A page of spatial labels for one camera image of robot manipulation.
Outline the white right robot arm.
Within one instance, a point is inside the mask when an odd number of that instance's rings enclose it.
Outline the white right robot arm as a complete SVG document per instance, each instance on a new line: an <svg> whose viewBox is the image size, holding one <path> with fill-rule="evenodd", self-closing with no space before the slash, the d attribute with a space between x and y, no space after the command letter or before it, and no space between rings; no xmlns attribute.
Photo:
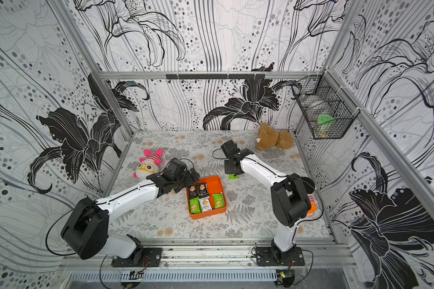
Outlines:
<svg viewBox="0 0 434 289"><path fill-rule="evenodd" d="M296 173L282 173L262 161L253 151L239 149L232 140L222 144L221 150L225 155L226 174L248 174L268 189L272 211L278 220L272 251L280 257L292 253L296 246L295 234L298 226L312 208L309 199L309 195L315 191L312 180Z"/></svg>

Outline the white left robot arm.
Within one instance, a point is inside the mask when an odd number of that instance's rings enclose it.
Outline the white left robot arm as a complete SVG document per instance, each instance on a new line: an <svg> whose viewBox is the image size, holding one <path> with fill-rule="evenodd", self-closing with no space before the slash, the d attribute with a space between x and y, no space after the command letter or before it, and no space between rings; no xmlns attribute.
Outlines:
<svg viewBox="0 0 434 289"><path fill-rule="evenodd" d="M200 179L195 168L174 158L162 173L148 175L120 193L92 200L86 197L71 212L61 237L82 259L98 254L112 255L127 266L147 262L143 244L134 236L109 232L109 225L126 212L171 191L179 192Z"/></svg>

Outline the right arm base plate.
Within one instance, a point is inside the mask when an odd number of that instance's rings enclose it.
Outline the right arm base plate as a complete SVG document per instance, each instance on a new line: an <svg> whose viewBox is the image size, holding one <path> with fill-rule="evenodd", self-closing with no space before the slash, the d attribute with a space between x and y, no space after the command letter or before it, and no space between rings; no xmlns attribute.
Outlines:
<svg viewBox="0 0 434 289"><path fill-rule="evenodd" d="M304 266L305 259L302 250L294 246L286 252L281 252L277 248L267 246L255 246L251 250L259 267L270 266Z"/></svg>

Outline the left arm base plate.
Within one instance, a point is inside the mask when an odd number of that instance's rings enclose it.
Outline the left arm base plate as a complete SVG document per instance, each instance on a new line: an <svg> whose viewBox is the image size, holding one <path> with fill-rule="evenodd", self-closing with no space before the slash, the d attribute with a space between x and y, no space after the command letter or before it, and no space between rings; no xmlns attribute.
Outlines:
<svg viewBox="0 0 434 289"><path fill-rule="evenodd" d="M162 248L142 248L136 249L128 258L115 257L111 263L112 267L159 267Z"/></svg>

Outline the white cookie packet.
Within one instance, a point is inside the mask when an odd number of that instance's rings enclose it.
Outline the white cookie packet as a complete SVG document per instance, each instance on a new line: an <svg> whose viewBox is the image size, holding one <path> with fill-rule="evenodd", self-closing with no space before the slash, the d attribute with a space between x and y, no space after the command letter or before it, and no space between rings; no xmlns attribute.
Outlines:
<svg viewBox="0 0 434 289"><path fill-rule="evenodd" d="M210 197L203 197L199 199L200 210L202 213L212 211Z"/></svg>

